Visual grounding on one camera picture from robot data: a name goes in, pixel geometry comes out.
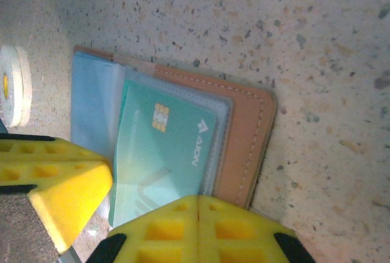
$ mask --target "white disc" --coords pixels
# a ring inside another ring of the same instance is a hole
[[[32,83],[29,59],[27,53],[22,47],[15,47],[18,52],[20,68],[22,72],[23,82],[23,107],[22,107],[22,119],[20,120],[20,126],[26,126],[30,120],[31,103],[32,103]]]
[[[23,79],[18,52],[14,47],[3,46],[0,50],[0,78],[5,125],[17,126],[22,120]]]

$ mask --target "wallet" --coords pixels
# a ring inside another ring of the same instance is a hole
[[[75,51],[129,65],[157,79],[231,99],[230,129],[224,139],[220,157],[222,162],[217,169],[212,196],[246,209],[249,207],[277,108],[272,92],[169,68],[128,55],[80,46],[76,46]]]

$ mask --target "gray foam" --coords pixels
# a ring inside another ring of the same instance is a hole
[[[0,262],[53,263],[53,241],[26,194],[0,194]]]

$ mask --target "terrazzo countertop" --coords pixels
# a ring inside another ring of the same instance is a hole
[[[69,139],[75,44],[275,92],[252,210],[318,262],[390,262],[390,0],[0,0],[0,44],[28,51],[32,118]]]

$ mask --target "teal card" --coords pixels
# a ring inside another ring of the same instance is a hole
[[[198,194],[215,126],[213,112],[128,81],[115,153],[111,225]]]

